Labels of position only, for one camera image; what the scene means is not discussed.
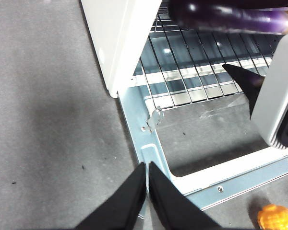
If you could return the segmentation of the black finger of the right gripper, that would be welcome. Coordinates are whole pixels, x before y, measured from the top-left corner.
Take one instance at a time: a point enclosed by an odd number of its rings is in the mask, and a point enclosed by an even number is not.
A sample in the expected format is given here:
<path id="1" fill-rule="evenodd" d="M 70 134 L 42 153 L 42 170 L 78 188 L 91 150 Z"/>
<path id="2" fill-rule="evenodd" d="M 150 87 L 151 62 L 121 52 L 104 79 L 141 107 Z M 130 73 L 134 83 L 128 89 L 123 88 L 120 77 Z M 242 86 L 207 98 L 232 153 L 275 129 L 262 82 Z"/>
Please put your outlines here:
<path id="1" fill-rule="evenodd" d="M 284 9 L 288 10 L 288 0 L 232 0 L 232 4 L 242 9 Z"/>
<path id="2" fill-rule="evenodd" d="M 249 101 L 249 113 L 251 118 L 259 96 L 259 92 L 264 82 L 264 76 L 231 64 L 223 64 L 222 67 L 240 86 L 245 96 L 247 97 Z"/>

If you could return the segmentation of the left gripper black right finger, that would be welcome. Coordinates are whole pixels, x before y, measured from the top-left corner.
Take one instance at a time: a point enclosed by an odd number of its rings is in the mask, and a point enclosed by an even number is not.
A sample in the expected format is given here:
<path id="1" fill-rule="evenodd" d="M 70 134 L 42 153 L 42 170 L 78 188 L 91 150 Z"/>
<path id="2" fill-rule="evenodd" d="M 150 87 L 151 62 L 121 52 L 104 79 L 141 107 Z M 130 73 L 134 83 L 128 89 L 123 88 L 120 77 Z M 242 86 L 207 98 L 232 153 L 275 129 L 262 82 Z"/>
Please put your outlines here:
<path id="1" fill-rule="evenodd" d="M 154 163 L 149 163 L 149 195 L 167 230 L 218 230 L 213 219 L 187 199 Z"/>

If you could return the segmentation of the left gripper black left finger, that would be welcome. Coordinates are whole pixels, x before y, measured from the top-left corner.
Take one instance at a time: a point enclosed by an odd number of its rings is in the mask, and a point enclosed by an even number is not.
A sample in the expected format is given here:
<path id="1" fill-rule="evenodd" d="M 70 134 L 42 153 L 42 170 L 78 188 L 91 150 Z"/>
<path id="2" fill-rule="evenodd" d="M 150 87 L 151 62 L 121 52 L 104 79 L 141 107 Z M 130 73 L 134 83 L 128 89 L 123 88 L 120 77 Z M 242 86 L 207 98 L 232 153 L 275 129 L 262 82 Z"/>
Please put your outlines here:
<path id="1" fill-rule="evenodd" d="M 142 162 L 115 193 L 75 228 L 77 230 L 132 230 L 146 197 L 146 166 Z"/>

